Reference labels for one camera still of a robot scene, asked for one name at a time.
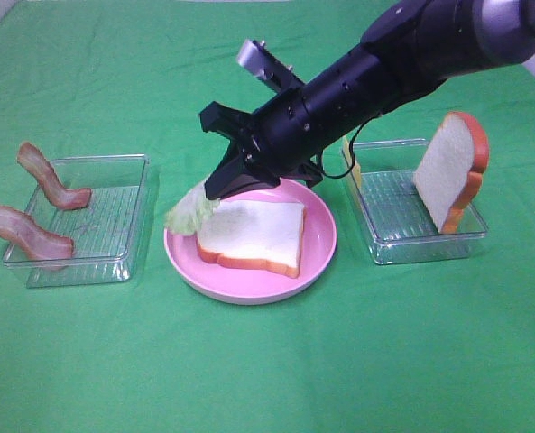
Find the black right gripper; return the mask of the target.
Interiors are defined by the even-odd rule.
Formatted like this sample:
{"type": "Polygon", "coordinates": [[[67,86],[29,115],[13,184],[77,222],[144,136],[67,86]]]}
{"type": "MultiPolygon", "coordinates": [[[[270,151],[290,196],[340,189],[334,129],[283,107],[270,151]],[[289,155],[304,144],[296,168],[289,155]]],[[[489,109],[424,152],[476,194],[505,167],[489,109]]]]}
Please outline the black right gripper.
{"type": "Polygon", "coordinates": [[[200,113],[201,129],[231,140],[231,157],[205,181],[209,200],[273,189],[281,178],[308,187],[327,176],[321,153],[362,126],[362,94],[351,85],[286,90],[253,113],[217,101],[200,113]]]}

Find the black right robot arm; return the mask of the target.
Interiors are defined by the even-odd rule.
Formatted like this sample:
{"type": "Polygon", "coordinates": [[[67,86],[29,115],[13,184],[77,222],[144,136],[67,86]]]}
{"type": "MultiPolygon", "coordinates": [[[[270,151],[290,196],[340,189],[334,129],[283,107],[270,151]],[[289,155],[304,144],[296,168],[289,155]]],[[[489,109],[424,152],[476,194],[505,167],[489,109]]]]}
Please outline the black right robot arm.
{"type": "Polygon", "coordinates": [[[535,1],[400,1],[359,43],[309,82],[258,41],[238,62],[273,90],[252,113],[219,103],[202,129],[229,145],[207,178],[209,199],[277,187],[283,178],[319,183],[321,154],[358,126],[435,91],[447,79],[535,54],[535,1]]]}

